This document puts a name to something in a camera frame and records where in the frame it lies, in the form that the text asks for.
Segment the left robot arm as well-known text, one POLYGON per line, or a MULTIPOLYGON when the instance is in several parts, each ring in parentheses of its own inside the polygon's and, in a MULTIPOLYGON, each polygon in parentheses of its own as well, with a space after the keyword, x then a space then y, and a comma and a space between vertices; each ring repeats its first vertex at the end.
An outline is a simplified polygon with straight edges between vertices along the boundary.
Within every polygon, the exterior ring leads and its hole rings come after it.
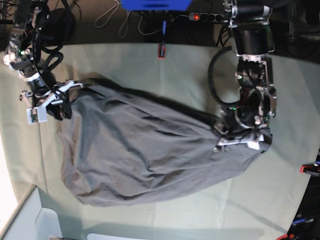
POLYGON ((208 86, 220 105, 221 116, 214 123, 218 135, 217 149, 247 145, 259 150, 268 138, 263 133, 276 116, 277 91, 274 87, 273 65, 269 53, 275 50, 269 18, 272 8, 250 0, 225 0, 224 21, 234 44, 222 48, 208 67, 208 86), (239 84, 239 100, 224 102, 214 84, 214 66, 219 57, 234 51, 237 58, 235 78, 239 84))

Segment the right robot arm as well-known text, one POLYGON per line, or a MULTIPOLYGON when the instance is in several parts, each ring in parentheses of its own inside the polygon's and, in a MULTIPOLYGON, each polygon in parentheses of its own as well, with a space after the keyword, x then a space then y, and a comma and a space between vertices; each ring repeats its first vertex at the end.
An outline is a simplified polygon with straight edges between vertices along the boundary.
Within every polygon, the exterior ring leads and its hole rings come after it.
POLYGON ((20 93, 25 102, 28 124, 71 119, 69 90, 81 87, 74 80, 59 82, 53 70, 63 61, 61 49, 73 33, 75 16, 66 0, 62 2, 61 24, 51 25, 52 11, 46 0, 19 0, 13 15, 13 28, 3 57, 4 64, 26 83, 20 93))

